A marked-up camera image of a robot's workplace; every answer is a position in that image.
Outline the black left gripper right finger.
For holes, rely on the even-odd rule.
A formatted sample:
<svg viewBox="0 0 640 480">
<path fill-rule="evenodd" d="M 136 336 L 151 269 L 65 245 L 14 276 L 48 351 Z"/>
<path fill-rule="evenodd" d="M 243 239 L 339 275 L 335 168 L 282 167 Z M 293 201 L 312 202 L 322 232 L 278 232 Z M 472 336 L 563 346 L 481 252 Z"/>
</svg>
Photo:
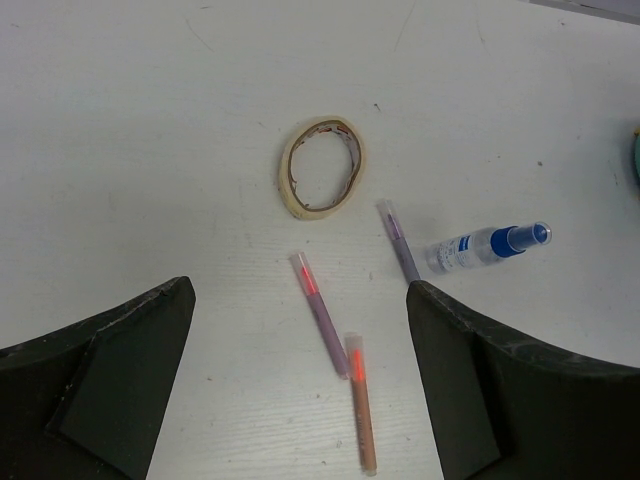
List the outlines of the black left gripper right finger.
<svg viewBox="0 0 640 480">
<path fill-rule="evenodd" d="M 408 323 L 447 479 L 635 479 L 639 371 L 476 312 L 432 284 Z"/>
</svg>

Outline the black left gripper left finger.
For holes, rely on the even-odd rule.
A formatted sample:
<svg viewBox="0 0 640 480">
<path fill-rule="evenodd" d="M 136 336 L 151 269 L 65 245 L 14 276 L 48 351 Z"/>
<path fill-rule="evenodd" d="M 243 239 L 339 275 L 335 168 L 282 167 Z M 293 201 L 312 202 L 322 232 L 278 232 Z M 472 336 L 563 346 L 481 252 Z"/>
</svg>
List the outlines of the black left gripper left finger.
<svg viewBox="0 0 640 480">
<path fill-rule="evenodd" d="M 176 277 L 2 349 L 2 478 L 146 478 L 194 307 Z"/>
</svg>

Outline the purple clear-capped pen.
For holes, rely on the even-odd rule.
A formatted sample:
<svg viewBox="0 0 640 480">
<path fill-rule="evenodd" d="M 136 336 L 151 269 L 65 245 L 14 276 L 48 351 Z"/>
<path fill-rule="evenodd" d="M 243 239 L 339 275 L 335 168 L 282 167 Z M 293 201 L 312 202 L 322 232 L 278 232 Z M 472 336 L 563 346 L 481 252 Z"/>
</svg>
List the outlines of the purple clear-capped pen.
<svg viewBox="0 0 640 480">
<path fill-rule="evenodd" d="M 396 258 L 400 264 L 404 277 L 408 284 L 421 279 L 416 267 L 410 247 L 406 241 L 404 232 L 400 226 L 394 206 L 389 200 L 382 200 L 377 204 L 377 209 L 390 238 Z"/>
</svg>

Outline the small blue-capped spray bottle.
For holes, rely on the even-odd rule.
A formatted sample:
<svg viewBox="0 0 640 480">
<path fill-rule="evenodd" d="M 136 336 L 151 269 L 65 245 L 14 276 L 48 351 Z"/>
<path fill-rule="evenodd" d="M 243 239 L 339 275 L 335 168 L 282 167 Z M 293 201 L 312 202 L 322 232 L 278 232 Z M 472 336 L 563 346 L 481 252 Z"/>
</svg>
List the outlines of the small blue-capped spray bottle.
<svg viewBox="0 0 640 480">
<path fill-rule="evenodd" d="M 429 246 L 425 251 L 428 268 L 437 275 L 499 264 L 527 250 L 550 243 L 548 224 L 488 227 Z"/>
</svg>

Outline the pink-tipped purple pen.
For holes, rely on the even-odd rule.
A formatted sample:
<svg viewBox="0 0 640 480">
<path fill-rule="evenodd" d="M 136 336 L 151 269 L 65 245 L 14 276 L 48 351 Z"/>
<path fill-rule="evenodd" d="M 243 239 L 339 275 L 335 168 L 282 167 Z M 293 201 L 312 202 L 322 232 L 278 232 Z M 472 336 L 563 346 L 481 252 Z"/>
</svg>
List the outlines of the pink-tipped purple pen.
<svg viewBox="0 0 640 480">
<path fill-rule="evenodd" d="M 308 259 L 303 252 L 299 252 L 290 256 L 290 262 L 314 314 L 316 325 L 333 366 L 341 378 L 347 379 L 349 377 L 347 356 L 324 303 Z"/>
</svg>

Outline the beige masking tape roll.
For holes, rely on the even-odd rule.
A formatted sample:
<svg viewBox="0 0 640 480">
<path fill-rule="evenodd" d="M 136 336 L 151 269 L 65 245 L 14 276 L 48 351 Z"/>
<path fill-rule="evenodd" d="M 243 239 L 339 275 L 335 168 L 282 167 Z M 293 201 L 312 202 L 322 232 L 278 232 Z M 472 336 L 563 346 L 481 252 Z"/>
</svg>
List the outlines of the beige masking tape roll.
<svg viewBox="0 0 640 480">
<path fill-rule="evenodd" d="M 328 206 L 311 207 L 297 195 L 297 181 L 294 179 L 292 165 L 294 154 L 306 141 L 314 136 L 333 133 L 346 145 L 351 160 L 351 171 L 341 193 Z M 354 195 L 367 166 L 367 153 L 362 136 L 355 125 L 340 116 L 315 117 L 298 127 L 285 143 L 278 166 L 278 192 L 285 208 L 298 220 L 322 220 L 343 207 Z"/>
</svg>

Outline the teal round divided organizer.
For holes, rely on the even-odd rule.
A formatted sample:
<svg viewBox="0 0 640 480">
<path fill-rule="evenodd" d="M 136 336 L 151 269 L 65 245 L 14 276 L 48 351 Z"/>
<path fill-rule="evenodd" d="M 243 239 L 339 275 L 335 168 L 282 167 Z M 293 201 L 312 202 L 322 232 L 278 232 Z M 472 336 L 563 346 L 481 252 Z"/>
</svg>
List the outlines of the teal round divided organizer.
<svg viewBox="0 0 640 480">
<path fill-rule="evenodd" d="M 633 132 L 633 138 L 631 142 L 631 170 L 634 182 L 637 186 L 640 185 L 640 127 L 636 127 Z"/>
</svg>

